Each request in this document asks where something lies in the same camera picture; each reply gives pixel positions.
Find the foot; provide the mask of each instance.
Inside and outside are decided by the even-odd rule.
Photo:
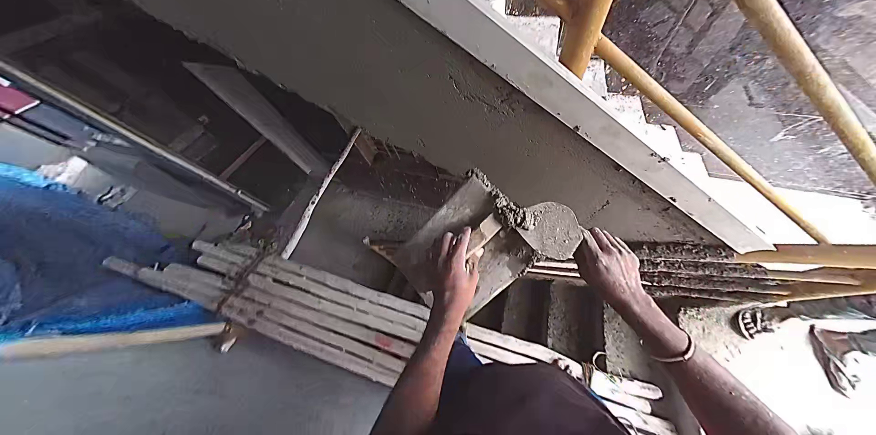
[[[765,319],[763,307],[739,310],[735,318],[737,333],[747,340],[763,332],[773,332],[774,324]]]
[[[818,364],[827,376],[827,382],[838,393],[848,397],[849,391],[858,386],[860,377],[846,371],[844,352],[834,347],[836,341],[829,337],[829,333],[829,330],[818,329],[812,325],[809,327],[809,342]]]

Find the bangle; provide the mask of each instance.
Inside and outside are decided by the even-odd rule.
[[[684,352],[681,355],[670,358],[659,358],[651,355],[651,359],[661,363],[678,363],[690,360],[694,356],[694,351],[696,351],[696,344],[694,344],[694,339],[690,337],[690,334],[688,334],[686,330],[683,330],[683,332],[684,335],[688,337],[688,347],[684,349]]]

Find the plastering trowel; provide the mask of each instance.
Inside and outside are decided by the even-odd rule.
[[[559,203],[541,203],[526,208],[531,211],[534,226],[531,230],[515,228],[533,250],[550,259],[565,261],[584,239],[578,218],[568,206]]]
[[[393,255],[396,266],[427,304],[431,304],[434,277],[433,242],[447,231],[457,233],[466,226],[472,228],[468,255],[484,250],[467,317],[526,272],[538,256],[568,259],[584,238],[570,208],[557,203],[520,208],[482,174],[474,173]]]

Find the sandal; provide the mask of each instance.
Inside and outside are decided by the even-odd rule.
[[[772,325],[764,321],[763,308],[743,309],[736,312],[736,331],[743,338],[750,340],[761,332],[772,332]]]
[[[849,391],[860,383],[860,377],[846,371],[845,362],[827,349],[815,325],[809,327],[809,343],[812,344],[812,352],[827,376],[827,382],[838,393],[848,397]]]

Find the hand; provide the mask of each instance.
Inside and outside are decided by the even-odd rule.
[[[578,272],[587,284],[618,311],[647,301],[639,275],[639,258],[621,239],[599,228],[584,230],[575,250]]]
[[[471,299],[477,289],[477,262],[483,255],[479,250],[469,259],[466,265],[465,254],[469,248],[471,228],[463,228],[463,232],[454,236],[444,233],[440,242],[435,242],[437,254],[437,276],[432,289],[433,309],[443,313],[458,316],[462,319]]]

